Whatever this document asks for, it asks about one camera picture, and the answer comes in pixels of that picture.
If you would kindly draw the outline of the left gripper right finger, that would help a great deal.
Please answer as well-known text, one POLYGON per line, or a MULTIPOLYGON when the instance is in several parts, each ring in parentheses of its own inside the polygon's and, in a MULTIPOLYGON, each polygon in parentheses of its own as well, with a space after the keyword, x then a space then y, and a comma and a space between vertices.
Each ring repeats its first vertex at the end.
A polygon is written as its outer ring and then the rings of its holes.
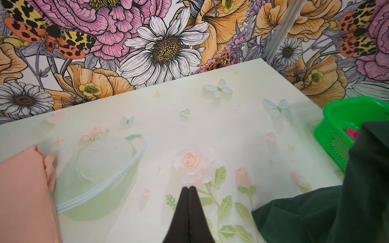
POLYGON ((194 186, 189 188, 189 242, 215 243, 194 186))

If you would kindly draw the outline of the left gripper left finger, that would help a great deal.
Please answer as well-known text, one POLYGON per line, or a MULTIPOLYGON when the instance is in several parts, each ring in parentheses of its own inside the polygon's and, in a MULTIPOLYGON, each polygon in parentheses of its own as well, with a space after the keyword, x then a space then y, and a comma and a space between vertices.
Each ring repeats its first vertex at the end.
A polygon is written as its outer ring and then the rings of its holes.
POLYGON ((189 189, 183 187, 169 230, 163 243, 188 243, 189 237, 189 189))

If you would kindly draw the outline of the dark green t-shirt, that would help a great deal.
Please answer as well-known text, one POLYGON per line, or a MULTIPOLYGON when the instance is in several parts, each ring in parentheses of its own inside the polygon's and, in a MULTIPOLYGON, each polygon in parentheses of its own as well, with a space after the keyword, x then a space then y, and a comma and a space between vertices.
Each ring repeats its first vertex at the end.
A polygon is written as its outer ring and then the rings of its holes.
POLYGON ((273 200, 252 212, 268 243, 386 243, 389 240, 389 123, 364 123, 343 184, 273 200))

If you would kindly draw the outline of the green plastic laundry basket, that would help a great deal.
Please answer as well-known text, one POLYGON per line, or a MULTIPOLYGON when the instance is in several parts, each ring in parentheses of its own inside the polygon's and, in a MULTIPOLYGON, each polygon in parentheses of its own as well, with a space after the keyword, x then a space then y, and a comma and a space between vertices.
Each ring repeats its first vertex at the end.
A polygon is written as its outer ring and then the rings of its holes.
POLYGON ((314 137, 345 171, 348 151, 355 143, 345 131, 358 132, 365 122, 387 121, 389 105, 375 98, 360 96, 327 104, 323 115, 323 120, 314 130, 314 137))

